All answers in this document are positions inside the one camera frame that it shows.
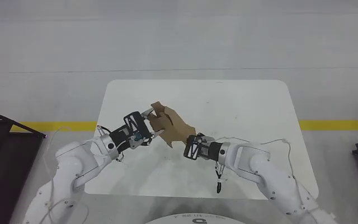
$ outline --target white tabletop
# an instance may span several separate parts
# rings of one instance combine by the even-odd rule
[[[114,80],[107,86],[98,125],[114,130],[123,117],[160,101],[207,136],[238,137],[253,142],[286,138],[292,143],[295,176],[318,196],[318,187],[289,90],[281,81],[266,80]],[[267,145],[271,161],[290,172],[288,146]],[[266,199],[255,183],[225,169],[222,192],[216,193],[215,162],[183,157],[185,145],[169,148],[160,138],[148,147],[128,149],[123,162],[113,161],[86,184],[90,194],[167,197]]]

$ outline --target brown cardboard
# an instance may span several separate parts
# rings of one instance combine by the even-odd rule
[[[175,110],[163,106],[159,101],[151,104],[156,112],[149,114],[148,119],[153,130],[164,129],[165,131],[159,136],[171,147],[172,142],[181,141],[186,144],[189,135],[196,135],[195,128],[187,125]]]

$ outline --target black metal frame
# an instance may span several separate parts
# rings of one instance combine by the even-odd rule
[[[28,132],[10,132],[12,126]],[[9,223],[41,143],[47,135],[0,115],[0,223]]]

